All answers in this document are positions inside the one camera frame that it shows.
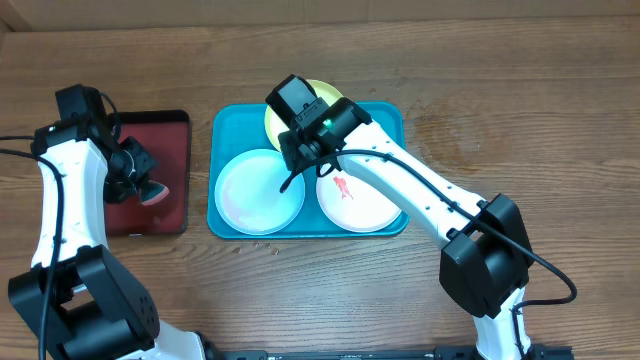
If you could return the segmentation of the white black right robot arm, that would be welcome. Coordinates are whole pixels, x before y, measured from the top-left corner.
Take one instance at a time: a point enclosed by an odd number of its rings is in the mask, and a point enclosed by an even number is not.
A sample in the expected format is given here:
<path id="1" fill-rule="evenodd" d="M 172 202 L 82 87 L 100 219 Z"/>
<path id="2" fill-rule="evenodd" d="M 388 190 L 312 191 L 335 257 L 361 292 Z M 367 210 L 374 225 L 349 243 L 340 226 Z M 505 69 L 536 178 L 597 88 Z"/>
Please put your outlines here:
<path id="1" fill-rule="evenodd" d="M 279 142 L 292 175 L 324 164 L 342 170 L 381 192 L 429 234 L 441 251 L 441 286 L 474 319 L 475 357 L 532 357 L 521 313 L 532 252 L 511 199 L 487 201 L 442 178 L 349 99 L 328 105 L 313 93 L 300 99 L 271 94 L 266 102 L 286 123 Z"/>

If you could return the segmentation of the yellow plate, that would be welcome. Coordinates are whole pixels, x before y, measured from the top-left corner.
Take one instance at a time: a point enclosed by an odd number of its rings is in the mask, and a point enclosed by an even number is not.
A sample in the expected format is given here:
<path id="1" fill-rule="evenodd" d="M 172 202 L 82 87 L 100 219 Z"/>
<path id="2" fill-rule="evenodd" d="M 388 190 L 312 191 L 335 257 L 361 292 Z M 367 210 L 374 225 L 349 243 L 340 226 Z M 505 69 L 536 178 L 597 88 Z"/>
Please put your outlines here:
<path id="1" fill-rule="evenodd" d="M 326 82 L 309 79 L 308 83 L 312 86 L 316 95 L 325 100 L 328 105 L 333 105 L 337 100 L 343 97 L 342 93 L 338 89 Z M 267 106 L 265 111 L 264 126 L 271 144 L 277 151 L 281 151 L 278 135 L 288 131 L 289 128 L 270 106 Z"/>

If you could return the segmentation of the light blue plate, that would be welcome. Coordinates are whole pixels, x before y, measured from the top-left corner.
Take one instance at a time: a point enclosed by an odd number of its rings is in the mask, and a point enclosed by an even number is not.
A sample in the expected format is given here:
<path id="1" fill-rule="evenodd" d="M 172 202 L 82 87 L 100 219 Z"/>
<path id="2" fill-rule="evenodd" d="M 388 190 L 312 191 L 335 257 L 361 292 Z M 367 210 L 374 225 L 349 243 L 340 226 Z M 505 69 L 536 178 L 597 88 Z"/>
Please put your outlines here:
<path id="1" fill-rule="evenodd" d="M 269 235 L 284 229 L 301 212 L 305 197 L 304 178 L 291 178 L 282 155 L 268 149 L 234 157 L 214 186 L 218 214 L 245 235 Z"/>

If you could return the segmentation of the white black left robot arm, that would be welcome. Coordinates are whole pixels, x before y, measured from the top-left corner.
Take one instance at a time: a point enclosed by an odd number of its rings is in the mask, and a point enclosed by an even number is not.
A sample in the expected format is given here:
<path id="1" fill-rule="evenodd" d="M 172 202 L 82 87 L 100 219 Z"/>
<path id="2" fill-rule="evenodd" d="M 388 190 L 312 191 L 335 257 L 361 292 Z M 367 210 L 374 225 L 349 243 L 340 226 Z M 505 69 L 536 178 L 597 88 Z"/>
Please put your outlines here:
<path id="1" fill-rule="evenodd" d="M 146 288 L 107 245 L 103 186 L 110 132 L 51 125 L 32 154 L 43 179 L 31 268 L 10 279 L 10 303 L 39 340 L 40 358 L 212 359 L 194 332 L 160 320 Z"/>

